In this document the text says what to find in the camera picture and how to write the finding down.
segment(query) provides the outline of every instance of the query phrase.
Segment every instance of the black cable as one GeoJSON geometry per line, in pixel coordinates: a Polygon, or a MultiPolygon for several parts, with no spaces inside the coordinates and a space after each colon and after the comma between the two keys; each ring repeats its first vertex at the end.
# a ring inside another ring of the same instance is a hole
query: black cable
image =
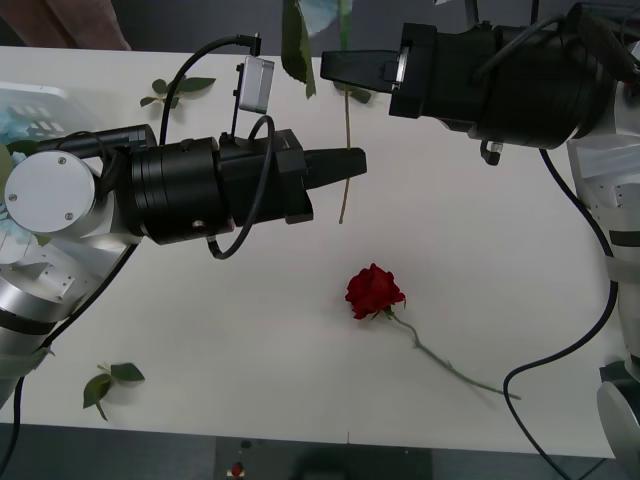
{"type": "MultiPolygon", "coordinates": [[[[544,164],[549,170],[549,173],[551,174],[555,182],[558,184],[562,192],[567,196],[567,198],[569,198],[569,200],[571,200],[571,203],[573,203],[573,205],[578,209],[578,211],[582,214],[582,216],[585,218],[585,220],[587,221],[587,223],[595,233],[604,254],[607,257],[613,257],[613,251],[609,246],[609,242],[607,241],[607,237],[605,236],[604,232],[602,231],[600,226],[596,223],[596,221],[593,219],[593,217],[591,216],[589,211],[586,209],[586,207],[582,204],[582,202],[580,202],[578,197],[574,195],[571,189],[564,182],[564,180],[562,179],[562,177],[554,167],[553,163],[551,162],[551,159],[549,158],[549,154],[547,153],[547,151],[540,149],[540,155],[542,156],[542,160],[544,161],[544,164]]],[[[511,411],[511,415],[513,415],[513,418],[516,420],[518,426],[522,430],[522,433],[524,433],[524,435],[527,437],[529,442],[531,442],[531,445],[533,445],[533,447],[538,451],[540,456],[551,466],[551,468],[553,468],[558,473],[558,475],[560,475],[565,480],[572,480],[572,479],[569,475],[567,475],[562,470],[562,468],[560,468],[558,464],[556,464],[553,461],[551,457],[549,457],[549,455],[547,455],[547,453],[542,449],[542,447],[538,444],[538,442],[536,442],[536,440],[533,438],[531,433],[529,433],[529,430],[527,430],[527,428],[524,426],[524,424],[522,423],[522,420],[520,420],[518,413],[516,412],[515,408],[513,407],[513,404],[511,403],[511,398],[509,398],[509,383],[516,375],[522,372],[526,372],[527,370],[531,370],[532,368],[541,367],[542,365],[547,365],[549,363],[555,362],[556,360],[560,360],[561,358],[564,358],[567,355],[570,355],[571,353],[575,352],[576,350],[586,345],[602,330],[602,328],[605,326],[605,324],[609,320],[609,317],[611,317],[611,314],[613,313],[613,310],[616,305],[617,298],[618,298],[618,283],[614,281],[610,281],[609,282],[609,298],[607,299],[607,304],[604,308],[604,311],[602,312],[600,319],[593,326],[593,328],[591,328],[591,330],[587,332],[586,335],[584,335],[580,340],[570,345],[569,347],[565,348],[561,352],[558,352],[554,355],[543,358],[542,360],[528,363],[527,365],[523,365],[521,367],[516,368],[515,370],[511,371],[504,379],[502,390],[504,392],[504,398],[505,398],[505,401],[507,402],[507,406],[511,411]]]]}
{"type": "Polygon", "coordinates": [[[267,124],[267,149],[265,152],[264,163],[262,165],[262,172],[260,173],[260,179],[258,180],[258,187],[256,188],[256,194],[253,197],[253,203],[251,205],[251,210],[249,210],[249,215],[247,215],[247,220],[244,222],[242,226],[242,230],[240,234],[235,239],[235,241],[231,244],[231,246],[224,252],[220,251],[220,247],[218,246],[218,241],[215,237],[212,237],[207,241],[209,245],[209,251],[218,260],[226,260],[231,257],[234,253],[238,251],[238,249],[242,246],[244,241],[246,240],[253,224],[258,217],[258,213],[260,212],[260,205],[262,204],[262,197],[264,196],[264,191],[267,188],[267,180],[269,178],[269,169],[271,168],[271,157],[273,156],[274,149],[274,140],[276,135],[276,127],[273,123],[273,119],[268,115],[263,115],[258,119],[256,124],[251,129],[251,133],[249,134],[249,140],[254,140],[262,125],[267,124]]]}
{"type": "Polygon", "coordinates": [[[516,52],[533,35],[553,23],[561,24],[564,21],[564,18],[564,15],[553,15],[551,17],[538,20],[533,25],[530,25],[529,27],[524,29],[507,45],[498,50],[493,57],[487,60],[482,66],[480,66],[478,70],[476,70],[473,74],[472,80],[476,83],[481,82],[488,73],[490,73],[494,68],[505,61],[514,52],[516,52]]]}
{"type": "Polygon", "coordinates": [[[175,78],[171,82],[171,86],[169,87],[169,91],[167,92],[167,96],[164,99],[164,108],[162,109],[162,121],[160,122],[160,145],[164,145],[167,140],[167,128],[169,125],[169,111],[171,110],[171,102],[173,101],[173,97],[176,94],[176,90],[178,89],[178,84],[182,77],[186,75],[191,67],[193,67],[198,60],[207,55],[208,53],[217,50],[220,47],[224,47],[226,45],[242,45],[245,47],[251,47],[252,50],[255,48],[254,42],[259,41],[257,37],[247,37],[245,35],[235,35],[233,37],[225,37],[215,42],[211,42],[208,45],[205,45],[196,53],[194,53],[189,59],[184,62],[184,65],[180,67],[178,73],[176,73],[175,78]]]}
{"type": "Polygon", "coordinates": [[[13,426],[11,427],[11,439],[9,440],[9,446],[4,452],[2,461],[0,462],[0,477],[4,475],[5,470],[9,466],[13,451],[16,449],[18,443],[18,436],[20,435],[20,405],[22,403],[22,385],[24,384],[24,377],[20,377],[16,384],[16,389],[13,394],[13,426]]]}
{"type": "Polygon", "coordinates": [[[93,132],[89,132],[86,130],[82,130],[80,132],[75,132],[75,133],[71,133],[69,135],[67,135],[64,138],[61,138],[60,141],[58,142],[58,144],[56,145],[56,150],[60,150],[60,147],[62,147],[62,145],[64,145],[66,142],[68,142],[69,140],[75,138],[75,137],[92,137],[96,143],[98,145],[100,145],[100,150],[102,150],[102,161],[108,161],[108,155],[107,155],[107,148],[104,145],[104,142],[102,141],[102,139],[96,135],[93,132]]]}
{"type": "Polygon", "coordinates": [[[584,472],[580,477],[578,477],[578,480],[584,480],[585,478],[587,478],[589,475],[591,475],[593,472],[599,469],[606,461],[607,461],[606,458],[600,459],[598,462],[596,462],[596,464],[593,467],[591,467],[589,470],[584,472]]]}

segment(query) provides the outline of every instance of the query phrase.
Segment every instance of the green stem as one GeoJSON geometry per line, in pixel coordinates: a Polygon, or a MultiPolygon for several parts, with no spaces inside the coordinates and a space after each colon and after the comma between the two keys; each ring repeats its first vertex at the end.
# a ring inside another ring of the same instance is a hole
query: green stem
{"type": "MultiPolygon", "coordinates": [[[[344,0],[338,1],[338,11],[340,17],[340,49],[346,50],[349,42],[349,15],[346,13],[344,0]]],[[[349,116],[349,88],[344,86],[344,122],[347,136],[347,149],[351,149],[351,119],[349,116]]],[[[340,219],[338,223],[344,223],[344,214],[347,210],[347,199],[349,198],[349,184],[351,179],[347,178],[344,184],[344,193],[342,195],[342,207],[340,209],[340,219]]]]}
{"type": "MultiPolygon", "coordinates": [[[[409,330],[411,330],[411,333],[413,333],[413,342],[415,343],[416,348],[419,348],[424,353],[426,353],[429,357],[431,357],[432,360],[434,360],[442,368],[444,368],[445,370],[448,370],[450,373],[452,373],[453,375],[458,377],[460,380],[462,380],[464,382],[467,382],[469,385],[473,385],[474,387],[482,388],[483,390],[487,390],[489,392],[493,392],[493,393],[498,393],[500,395],[504,395],[504,392],[502,390],[498,390],[497,388],[490,387],[489,385],[485,385],[484,383],[476,382],[475,380],[473,380],[473,379],[467,377],[466,375],[460,373],[458,370],[453,368],[453,365],[451,365],[451,363],[449,363],[449,362],[447,362],[445,360],[442,360],[435,353],[433,353],[431,350],[429,350],[427,347],[425,347],[424,344],[420,341],[420,337],[418,336],[417,330],[415,328],[413,328],[412,325],[400,320],[396,316],[396,314],[393,313],[393,312],[386,312],[385,311],[385,313],[387,314],[387,317],[393,318],[400,325],[402,325],[403,327],[406,327],[409,330]]],[[[509,394],[509,397],[513,398],[514,400],[522,400],[522,398],[519,397],[518,395],[512,395],[511,393],[509,394]]]]}

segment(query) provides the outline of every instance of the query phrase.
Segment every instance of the black cylindrical motor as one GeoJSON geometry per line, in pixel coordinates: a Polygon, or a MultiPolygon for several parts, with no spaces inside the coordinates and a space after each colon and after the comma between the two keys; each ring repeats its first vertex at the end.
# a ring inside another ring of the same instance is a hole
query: black cylindrical motor
{"type": "MultiPolygon", "coordinates": [[[[159,244],[210,237],[244,225],[265,162],[266,139],[183,140],[132,154],[116,188],[126,227],[159,244]]],[[[291,130],[276,132],[255,223],[313,220],[307,190],[367,170],[358,148],[305,152],[291,130]]]]}
{"type": "Polygon", "coordinates": [[[133,154],[116,190],[127,228],[160,244],[231,231],[217,156],[213,138],[133,154]]]}
{"type": "Polygon", "coordinates": [[[522,30],[480,26],[451,35],[406,25],[405,81],[393,91],[389,113],[435,117],[474,139],[536,148],[556,148],[587,133],[614,81],[575,32],[535,33],[485,78],[473,80],[522,30]]]}

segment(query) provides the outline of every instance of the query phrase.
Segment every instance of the grey floor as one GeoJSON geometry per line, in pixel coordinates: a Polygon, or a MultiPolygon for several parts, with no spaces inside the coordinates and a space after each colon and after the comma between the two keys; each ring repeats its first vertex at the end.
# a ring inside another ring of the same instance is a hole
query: grey floor
{"type": "MultiPolygon", "coordinates": [[[[9,426],[0,426],[0,448],[9,438],[9,426]]],[[[238,439],[193,435],[124,432],[112,430],[24,426],[6,480],[223,480],[226,464],[237,461],[238,439]]],[[[259,445],[286,450],[292,442],[253,441],[246,458],[259,445]]],[[[247,480],[287,480],[278,471],[279,458],[269,454],[269,468],[247,480]]],[[[597,459],[556,457],[573,478],[597,459]]],[[[433,475],[423,480],[556,480],[554,472],[537,455],[435,450],[433,475]]],[[[614,461],[608,460],[589,480],[628,480],[614,461]]]]}

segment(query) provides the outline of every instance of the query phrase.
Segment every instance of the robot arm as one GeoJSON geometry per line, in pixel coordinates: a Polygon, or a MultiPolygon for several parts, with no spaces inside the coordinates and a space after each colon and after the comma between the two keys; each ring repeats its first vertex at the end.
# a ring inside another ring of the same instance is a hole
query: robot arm
{"type": "Polygon", "coordinates": [[[611,245],[629,352],[622,371],[601,370],[598,410],[616,458],[640,479],[640,43],[619,41],[640,37],[628,14],[577,4],[526,29],[484,23],[455,35],[405,24],[398,51],[325,52],[321,75],[391,94],[390,115],[467,133],[490,165],[503,143],[568,142],[578,197],[611,245]]]}
{"type": "MultiPolygon", "coordinates": [[[[255,60],[247,58],[237,105],[264,113],[264,72],[256,79],[246,70],[255,60]]],[[[366,172],[360,149],[305,151],[291,130],[272,133],[157,145],[151,128],[140,125],[43,141],[16,166],[4,189],[8,213],[52,241],[0,265],[0,406],[142,237],[159,244],[203,238],[217,256],[217,235],[249,221],[313,220],[308,190],[366,172]]]]}

